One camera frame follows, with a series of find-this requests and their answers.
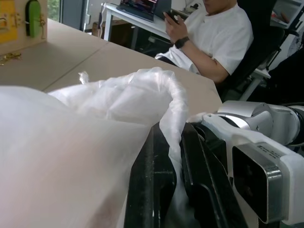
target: beige table surface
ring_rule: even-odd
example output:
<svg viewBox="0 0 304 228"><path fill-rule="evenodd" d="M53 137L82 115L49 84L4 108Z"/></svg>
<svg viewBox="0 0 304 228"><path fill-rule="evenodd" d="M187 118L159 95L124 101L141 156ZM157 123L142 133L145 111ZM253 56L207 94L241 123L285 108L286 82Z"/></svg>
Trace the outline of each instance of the beige table surface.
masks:
<svg viewBox="0 0 304 228"><path fill-rule="evenodd" d="M127 75L138 69L172 70L187 91L190 114L214 112L222 102L213 81L149 56L48 20L48 42L21 51L22 60L0 67L0 85L27 86L50 92L90 81Z"/></svg>
<svg viewBox="0 0 304 228"><path fill-rule="evenodd" d="M96 37L50 19L47 33L47 42L20 51L21 61L12 60L0 66L0 85L44 90L106 45Z"/></svg>
<svg viewBox="0 0 304 228"><path fill-rule="evenodd" d="M97 81L153 67L174 71L175 76L187 91L190 114L214 112L221 106L222 102L213 81L113 43L103 46L86 61L48 87L46 92L79 84L78 72L86 71L90 81Z"/></svg>

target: laptop screen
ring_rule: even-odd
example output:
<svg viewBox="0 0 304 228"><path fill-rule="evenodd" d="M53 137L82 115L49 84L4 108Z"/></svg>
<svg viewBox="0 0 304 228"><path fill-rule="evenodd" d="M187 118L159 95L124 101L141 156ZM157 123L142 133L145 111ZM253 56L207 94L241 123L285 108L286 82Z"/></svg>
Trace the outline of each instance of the laptop screen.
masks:
<svg viewBox="0 0 304 228"><path fill-rule="evenodd" d="M154 14L158 0L122 0L121 4L131 6L140 11Z"/></svg>

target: yellow panel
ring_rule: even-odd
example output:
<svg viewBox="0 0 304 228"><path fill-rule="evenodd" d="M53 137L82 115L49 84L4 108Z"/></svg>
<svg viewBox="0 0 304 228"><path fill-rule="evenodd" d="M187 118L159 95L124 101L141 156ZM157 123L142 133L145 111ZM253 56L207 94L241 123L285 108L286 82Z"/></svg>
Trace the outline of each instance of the yellow panel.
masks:
<svg viewBox="0 0 304 228"><path fill-rule="evenodd" d="M18 38L15 0L0 0L0 43Z"/></svg>

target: man's hand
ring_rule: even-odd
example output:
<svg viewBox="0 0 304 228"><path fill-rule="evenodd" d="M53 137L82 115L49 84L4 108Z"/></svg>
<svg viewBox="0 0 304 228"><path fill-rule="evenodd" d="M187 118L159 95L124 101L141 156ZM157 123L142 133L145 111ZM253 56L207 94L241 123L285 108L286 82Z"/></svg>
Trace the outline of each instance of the man's hand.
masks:
<svg viewBox="0 0 304 228"><path fill-rule="evenodd" d="M165 16L166 33L169 35L171 42L174 44L178 39L182 39L188 36L187 27L180 16L177 17L179 24L175 23L174 20L167 14Z"/></svg>

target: window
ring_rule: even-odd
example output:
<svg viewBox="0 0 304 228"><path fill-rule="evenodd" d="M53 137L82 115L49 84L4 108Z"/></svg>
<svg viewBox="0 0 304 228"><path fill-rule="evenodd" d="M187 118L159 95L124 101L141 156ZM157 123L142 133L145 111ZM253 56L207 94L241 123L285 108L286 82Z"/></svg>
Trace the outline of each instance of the window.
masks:
<svg viewBox="0 0 304 228"><path fill-rule="evenodd" d="M48 0L47 3L48 18L59 21L60 0Z"/></svg>

